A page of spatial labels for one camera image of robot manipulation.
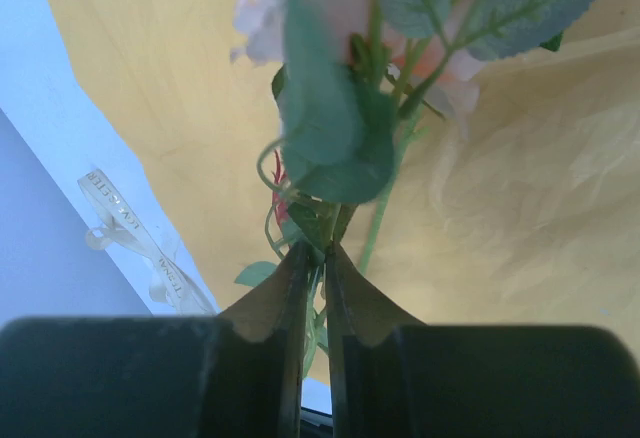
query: crumpled paper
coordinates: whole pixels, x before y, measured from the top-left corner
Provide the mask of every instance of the crumpled paper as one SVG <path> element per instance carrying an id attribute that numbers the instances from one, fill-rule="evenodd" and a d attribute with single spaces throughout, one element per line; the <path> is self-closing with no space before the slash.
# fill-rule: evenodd
<path id="1" fill-rule="evenodd" d="M 79 83 L 225 308 L 246 265 L 276 259 L 255 159 L 277 135 L 277 67 L 229 63 L 235 0 L 49 1 Z M 588 323 L 640 354 L 640 0 L 599 0 L 559 53 L 478 80 L 468 141 L 429 117 L 412 145 L 368 278 L 427 323 Z M 372 209 L 345 237 L 354 260 Z"/>

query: printed ribbon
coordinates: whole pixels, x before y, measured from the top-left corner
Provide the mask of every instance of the printed ribbon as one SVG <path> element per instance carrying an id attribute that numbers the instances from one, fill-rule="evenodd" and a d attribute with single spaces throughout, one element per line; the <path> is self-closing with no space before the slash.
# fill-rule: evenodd
<path id="1" fill-rule="evenodd" d="M 182 315 L 215 315 L 213 306 L 197 284 L 171 261 L 129 207 L 122 195 L 100 170 L 78 180 L 80 189 L 94 207 L 105 227 L 87 231 L 85 240 L 94 250 L 104 250 L 112 242 L 148 258 L 155 270 L 149 295 L 168 303 Z"/>

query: white ribbon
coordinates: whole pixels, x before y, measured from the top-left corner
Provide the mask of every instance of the white ribbon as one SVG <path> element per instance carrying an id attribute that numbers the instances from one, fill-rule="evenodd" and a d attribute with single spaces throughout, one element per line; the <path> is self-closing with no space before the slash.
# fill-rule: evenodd
<path id="1" fill-rule="evenodd" d="M 105 227 L 87 231 L 85 240 L 91 248 L 104 250 L 116 242 L 148 258 L 155 270 L 149 285 L 149 295 L 153 301 L 168 303 L 183 315 L 215 315 L 213 306 L 202 290 L 160 250 L 102 171 L 95 170 L 83 176 L 78 180 L 78 185 L 105 224 Z"/>

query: wrapping paper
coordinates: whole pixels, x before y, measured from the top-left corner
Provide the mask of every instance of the wrapping paper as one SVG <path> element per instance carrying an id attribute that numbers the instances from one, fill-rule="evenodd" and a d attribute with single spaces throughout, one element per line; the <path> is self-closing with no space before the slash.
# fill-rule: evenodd
<path id="1" fill-rule="evenodd" d="M 255 159 L 277 67 L 231 65 L 235 0 L 49 0 L 78 82 L 135 151 L 225 308 L 275 257 Z M 640 0 L 599 0 L 560 53 L 488 67 L 464 141 L 428 117 L 368 278 L 427 323 L 588 323 L 640 353 Z M 359 257 L 372 206 L 345 238 Z M 328 382 L 327 360 L 311 376 Z"/>

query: flower stem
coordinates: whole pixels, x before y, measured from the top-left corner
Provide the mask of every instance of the flower stem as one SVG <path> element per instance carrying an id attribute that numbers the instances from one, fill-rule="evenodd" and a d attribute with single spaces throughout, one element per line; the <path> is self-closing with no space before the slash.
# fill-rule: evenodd
<path id="1" fill-rule="evenodd" d="M 371 260 L 371 255 L 373 254 L 373 249 L 376 245 L 376 241 L 378 239 L 378 234 L 380 233 L 380 227 L 382 226 L 382 218 L 384 217 L 384 213 L 387 210 L 387 205 L 389 204 L 389 198 L 391 197 L 391 191 L 393 190 L 393 185 L 398 176 L 398 168 L 402 164 L 404 159 L 404 155 L 407 152 L 407 148 L 414 141 L 414 130 L 418 121 L 420 121 L 420 112 L 416 111 L 411 119 L 407 122 L 403 133 L 402 138 L 400 139 L 400 143 L 398 143 L 398 148 L 396 150 L 396 171 L 387 183 L 387 186 L 383 190 L 383 192 L 378 197 L 378 202 L 376 203 L 376 210 L 373 215 L 373 222 L 371 223 L 371 228 L 369 228 L 369 234 L 367 235 L 367 242 L 364 246 L 364 251 L 362 252 L 362 256 L 360 257 L 360 262 L 358 263 L 358 271 L 362 275 L 367 274 L 367 269 L 369 268 L 369 261 Z"/>

